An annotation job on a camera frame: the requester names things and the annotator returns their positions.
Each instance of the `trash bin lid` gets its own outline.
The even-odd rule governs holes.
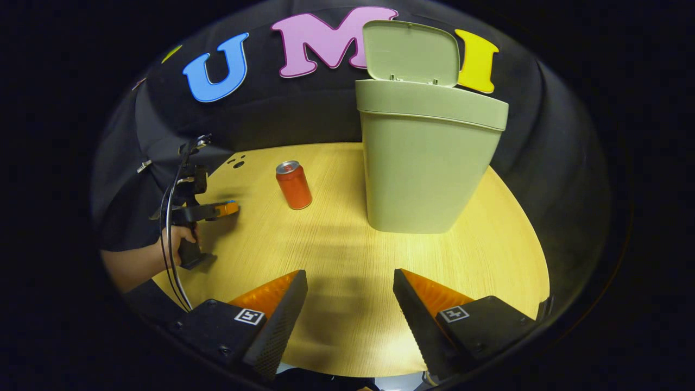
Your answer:
[[[372,20],[362,33],[372,78],[456,86],[459,46],[446,31],[400,20]]]

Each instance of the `person's arm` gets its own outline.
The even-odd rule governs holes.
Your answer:
[[[161,248],[162,238],[164,238],[167,263],[171,267],[166,230],[162,231],[162,236],[155,244],[147,247],[119,252],[101,251],[101,258],[104,260],[106,270],[111,274],[113,282],[122,293],[130,291],[165,269]],[[181,238],[192,243],[196,242],[193,233],[188,228],[178,225],[172,226],[172,254],[177,266],[181,264],[181,257],[179,256]]]

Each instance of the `person's hand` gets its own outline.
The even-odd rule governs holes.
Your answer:
[[[195,225],[195,235],[200,238],[198,231],[198,224]],[[185,239],[191,243],[196,243],[197,241],[193,237],[193,233],[187,227],[181,227],[178,225],[172,225],[172,255],[174,257],[174,264],[177,266],[181,265],[181,256],[179,255],[179,247],[181,245],[181,239]],[[167,230],[166,228],[162,230],[162,236],[160,240],[164,240],[164,253],[167,255],[167,262],[171,265],[171,259],[169,258],[169,241],[167,240]]]

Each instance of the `can lid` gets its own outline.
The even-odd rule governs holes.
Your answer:
[[[283,175],[283,174],[289,174],[293,172],[294,170],[298,169],[300,167],[299,161],[296,160],[288,160],[285,162],[282,162],[278,164],[278,166],[275,168],[275,172]]]

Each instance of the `foam letter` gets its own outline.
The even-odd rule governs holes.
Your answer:
[[[362,49],[362,27],[370,20],[391,20],[397,16],[398,12],[390,8],[357,7],[347,14],[337,29],[312,14],[294,15],[276,22],[272,30],[280,31],[285,49],[285,66],[280,69],[280,76],[298,77],[316,70],[316,62],[306,57],[307,47],[329,68],[337,68],[352,41],[355,41],[356,50],[350,65],[367,68]]]
[[[229,74],[221,82],[211,83],[208,78],[205,61],[210,57],[209,53],[191,61],[183,69],[183,74],[188,77],[188,86],[195,99],[201,102],[214,102],[231,94],[244,82],[247,67],[243,42],[248,36],[249,33],[241,33],[218,46],[218,51],[224,52],[229,68]]]
[[[459,84],[489,94],[495,90],[490,81],[492,74],[492,55],[499,53],[499,49],[489,41],[473,33],[463,30],[454,30],[456,35],[464,40],[466,50],[464,64],[459,72]]]

